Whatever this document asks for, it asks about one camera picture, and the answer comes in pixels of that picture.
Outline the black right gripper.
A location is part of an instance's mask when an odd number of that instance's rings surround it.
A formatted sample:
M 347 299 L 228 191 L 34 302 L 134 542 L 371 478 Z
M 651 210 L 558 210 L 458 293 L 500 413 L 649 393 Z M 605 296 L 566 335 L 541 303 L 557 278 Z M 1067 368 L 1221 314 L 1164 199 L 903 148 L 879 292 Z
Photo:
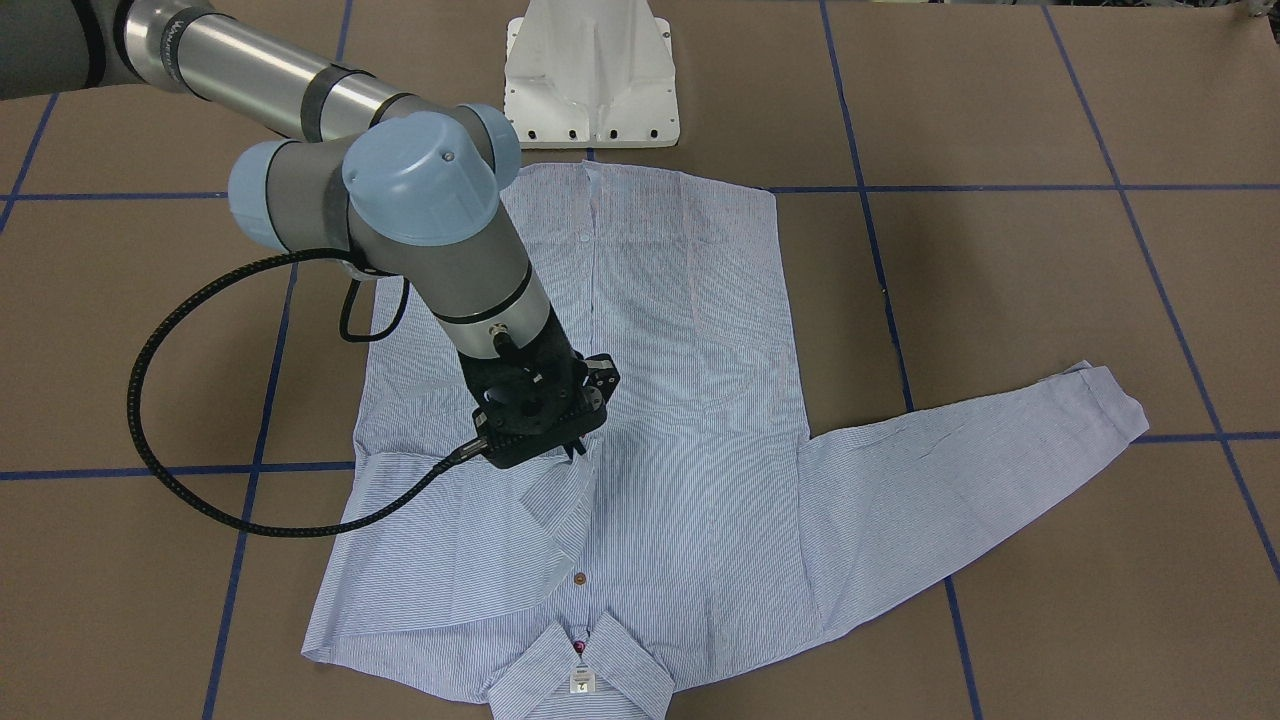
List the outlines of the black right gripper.
M 472 423 L 480 455 L 511 469 L 550 452 L 572 462 L 586 454 L 586 437 L 602 428 L 621 375 L 609 354 L 584 356 L 550 311 L 543 329 L 520 347 L 507 331 L 492 334 L 495 357 L 460 355 L 476 407 Z

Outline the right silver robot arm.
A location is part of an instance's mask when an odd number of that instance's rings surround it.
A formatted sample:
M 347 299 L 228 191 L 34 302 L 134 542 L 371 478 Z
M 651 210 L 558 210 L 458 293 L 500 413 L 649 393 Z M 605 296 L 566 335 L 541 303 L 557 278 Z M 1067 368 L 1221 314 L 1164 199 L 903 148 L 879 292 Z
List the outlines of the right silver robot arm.
M 573 350 L 500 201 L 521 149 L 499 110 L 439 106 L 207 1 L 3 4 L 5 100 L 120 85 L 276 133 L 230 170 L 237 224 L 288 263 L 402 277 L 458 355 L 474 454 L 500 469 L 584 454 L 618 373 Z

